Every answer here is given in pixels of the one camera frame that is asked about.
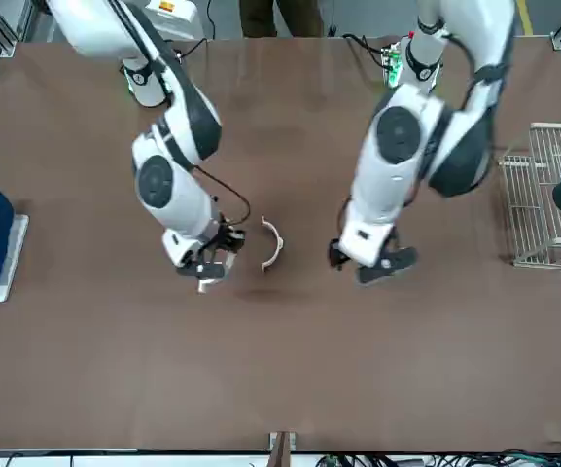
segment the brown table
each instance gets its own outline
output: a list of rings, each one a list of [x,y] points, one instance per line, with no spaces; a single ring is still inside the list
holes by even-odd
[[[382,87],[342,40],[214,42],[188,59],[225,123],[205,165],[253,203],[229,281],[178,277],[136,200],[139,108],[114,64],[22,44],[0,62],[0,189],[29,214],[0,305],[0,448],[549,449],[561,441],[561,273],[501,257],[498,171],[403,213],[419,264],[363,289],[328,240]],[[460,102],[449,48],[438,93]],[[561,53],[519,39],[498,145],[561,122]],[[212,185],[226,213],[238,201]],[[263,276],[272,240],[286,248]]]

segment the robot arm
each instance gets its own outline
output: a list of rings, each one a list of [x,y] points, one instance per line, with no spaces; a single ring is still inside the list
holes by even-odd
[[[135,5],[50,0],[50,7],[80,54],[123,61],[138,102],[168,101],[165,113],[133,142],[135,188],[144,207],[166,227],[162,241],[177,271],[196,277],[204,292],[206,285],[226,277],[244,241],[244,232],[233,228],[191,174],[218,149],[217,111]],[[216,261],[219,251],[226,253],[222,261]]]
[[[450,35],[442,37],[467,51],[473,80],[464,107],[457,111],[425,93],[420,72],[412,77],[418,81],[408,79],[378,104],[358,161],[345,226],[329,252],[333,266],[359,263],[362,284],[416,261],[413,248],[391,251],[389,243],[397,238],[397,218],[421,180],[445,197],[461,195],[481,182],[490,162],[493,115],[512,43],[512,0],[423,0],[420,13],[423,27],[407,50],[415,50],[415,41],[426,50],[423,29],[441,29],[446,21]],[[440,61],[441,51],[434,51],[431,64]],[[423,59],[422,65],[429,66]]]

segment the white base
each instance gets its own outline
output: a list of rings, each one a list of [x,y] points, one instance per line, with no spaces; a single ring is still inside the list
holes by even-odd
[[[24,214],[17,214],[15,219],[12,221],[10,236],[8,237],[8,254],[6,255],[6,261],[4,262],[4,267],[1,271],[0,302],[8,300],[8,294],[10,294],[12,281],[15,277],[18,257],[20,256],[20,249],[23,246],[28,224],[29,216]]]

